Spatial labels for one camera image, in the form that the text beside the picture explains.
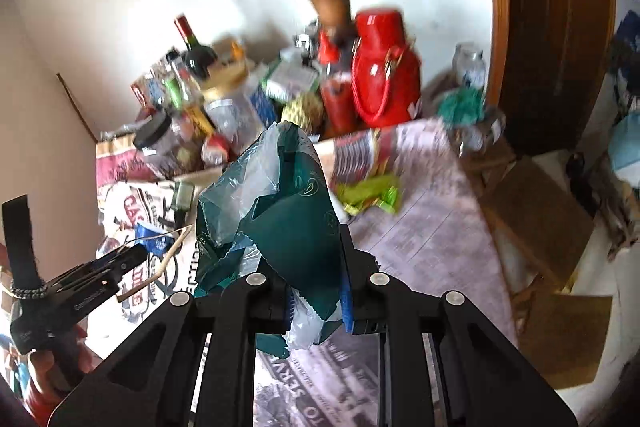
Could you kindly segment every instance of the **clay vase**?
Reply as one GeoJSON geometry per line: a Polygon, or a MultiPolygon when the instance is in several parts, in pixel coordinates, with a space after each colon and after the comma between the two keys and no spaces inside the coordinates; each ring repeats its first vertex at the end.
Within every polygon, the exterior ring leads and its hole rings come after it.
{"type": "Polygon", "coordinates": [[[318,12],[320,24],[325,28],[343,28],[351,25],[350,0],[310,0],[318,12]]]}

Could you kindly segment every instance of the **plastic container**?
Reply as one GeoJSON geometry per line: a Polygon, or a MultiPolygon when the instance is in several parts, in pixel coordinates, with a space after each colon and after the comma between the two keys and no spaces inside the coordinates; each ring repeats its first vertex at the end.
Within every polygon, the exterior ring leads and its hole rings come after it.
{"type": "Polygon", "coordinates": [[[324,68],[320,95],[324,109],[335,134],[349,134],[354,132],[358,125],[351,91],[351,69],[341,67],[340,49],[330,42],[326,32],[321,30],[319,35],[318,61],[324,68]]]}
{"type": "Polygon", "coordinates": [[[200,149],[193,122],[189,118],[173,119],[159,111],[145,124],[133,140],[143,160],[158,176],[171,179],[196,171],[202,165],[200,149]]]}
{"type": "Polygon", "coordinates": [[[453,71],[460,86],[472,87],[484,93],[486,89],[486,64],[482,50],[473,42],[461,42],[456,46],[452,61],[453,71]]]}
{"type": "Polygon", "coordinates": [[[202,89],[207,116],[237,155],[241,155],[266,128],[247,96],[246,78],[246,66],[234,64],[220,71],[210,71],[210,81],[202,89]]]}
{"type": "Polygon", "coordinates": [[[358,117],[353,105],[351,75],[338,73],[325,78],[320,84],[320,95],[335,134],[356,131],[358,117]]]}
{"type": "Polygon", "coordinates": [[[200,154],[204,166],[210,168],[226,165],[229,161],[230,149],[229,142],[226,141],[222,134],[212,134],[207,137],[200,154]]]}

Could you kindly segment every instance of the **red wine bottle cap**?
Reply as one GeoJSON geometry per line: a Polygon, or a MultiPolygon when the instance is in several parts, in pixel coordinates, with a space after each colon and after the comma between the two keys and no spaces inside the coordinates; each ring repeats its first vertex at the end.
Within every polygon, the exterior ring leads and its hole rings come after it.
{"type": "Polygon", "coordinates": [[[320,48],[318,49],[318,62],[323,66],[335,64],[340,60],[340,49],[333,44],[324,30],[320,30],[320,48]]]}
{"type": "Polygon", "coordinates": [[[187,17],[184,16],[184,13],[181,13],[174,19],[175,27],[178,28],[180,35],[186,42],[189,38],[193,37],[193,30],[191,26],[189,26],[189,22],[187,21],[187,17]]]}

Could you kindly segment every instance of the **wooden door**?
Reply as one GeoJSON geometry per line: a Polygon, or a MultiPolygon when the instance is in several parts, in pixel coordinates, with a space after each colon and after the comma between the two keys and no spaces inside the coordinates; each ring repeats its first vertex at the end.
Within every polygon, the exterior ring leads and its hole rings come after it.
{"type": "Polygon", "coordinates": [[[519,153],[572,149],[604,77],[615,0],[510,0],[500,94],[519,153]]]}

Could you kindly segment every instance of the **wooden stick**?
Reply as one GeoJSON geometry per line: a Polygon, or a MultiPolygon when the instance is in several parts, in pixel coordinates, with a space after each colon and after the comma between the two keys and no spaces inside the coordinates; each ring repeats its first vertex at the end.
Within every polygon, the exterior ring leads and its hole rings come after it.
{"type": "Polygon", "coordinates": [[[176,251],[178,250],[178,247],[180,247],[180,245],[185,240],[187,235],[189,235],[189,233],[191,232],[192,229],[193,229],[193,225],[190,225],[188,228],[186,228],[180,234],[180,237],[178,237],[178,239],[175,240],[175,243],[172,244],[172,247],[169,249],[169,251],[164,254],[164,259],[162,260],[162,263],[158,267],[158,270],[156,270],[156,273],[154,273],[151,277],[149,277],[148,279],[146,279],[143,282],[141,282],[135,288],[132,288],[129,291],[124,292],[121,295],[116,295],[116,299],[118,300],[118,302],[126,301],[130,296],[135,295],[140,290],[142,290],[142,289],[146,288],[147,286],[149,286],[153,281],[159,279],[160,276],[164,273],[164,270],[166,269],[167,265],[169,264],[169,261],[171,260],[171,258],[175,255],[176,251]]]}
{"type": "Polygon", "coordinates": [[[88,135],[91,137],[94,143],[98,143],[98,139],[95,137],[95,134],[91,131],[89,124],[86,123],[84,116],[82,116],[82,113],[78,108],[78,104],[76,103],[76,97],[73,96],[73,94],[71,93],[71,90],[66,85],[65,79],[62,78],[62,75],[60,73],[56,73],[56,76],[58,77],[60,84],[62,84],[62,87],[65,89],[66,97],[69,99],[69,102],[71,102],[71,105],[74,108],[76,115],[78,115],[78,118],[80,119],[82,126],[84,127],[84,130],[87,131],[88,135]]]}

